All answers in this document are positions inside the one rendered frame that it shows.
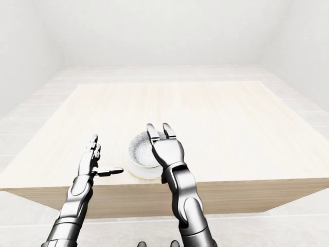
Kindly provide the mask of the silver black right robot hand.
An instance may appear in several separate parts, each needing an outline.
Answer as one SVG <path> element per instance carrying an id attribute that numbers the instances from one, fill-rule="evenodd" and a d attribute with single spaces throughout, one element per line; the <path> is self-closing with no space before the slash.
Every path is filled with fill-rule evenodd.
<path id="1" fill-rule="evenodd" d="M 162 124 L 165 139 L 161 139 L 158 131 L 151 124 L 147 124 L 147 134 L 152 145 L 152 153 L 157 162 L 164 168 L 168 168 L 174 164 L 185 165 L 184 149 L 179 140 L 176 138 L 174 130 L 168 123 Z"/>

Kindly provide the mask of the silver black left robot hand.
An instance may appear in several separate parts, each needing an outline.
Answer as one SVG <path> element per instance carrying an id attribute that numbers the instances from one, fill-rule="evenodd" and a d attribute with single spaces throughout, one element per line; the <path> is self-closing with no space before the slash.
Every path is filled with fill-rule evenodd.
<path id="1" fill-rule="evenodd" d="M 98 161 L 100 157 L 101 145 L 98 143 L 98 135 L 94 134 L 81 157 L 78 175 L 109 177 L 113 174 L 124 172 L 124 169 L 121 167 L 99 167 Z"/>

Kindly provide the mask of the white bowl with grey inside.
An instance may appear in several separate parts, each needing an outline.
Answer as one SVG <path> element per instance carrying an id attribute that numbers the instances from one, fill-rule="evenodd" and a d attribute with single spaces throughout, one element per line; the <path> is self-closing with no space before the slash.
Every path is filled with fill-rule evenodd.
<path id="1" fill-rule="evenodd" d="M 152 145 L 146 131 L 131 140 L 126 149 L 125 162 L 128 171 L 138 178 L 153 180 L 161 177 L 162 167 L 152 154 Z"/>

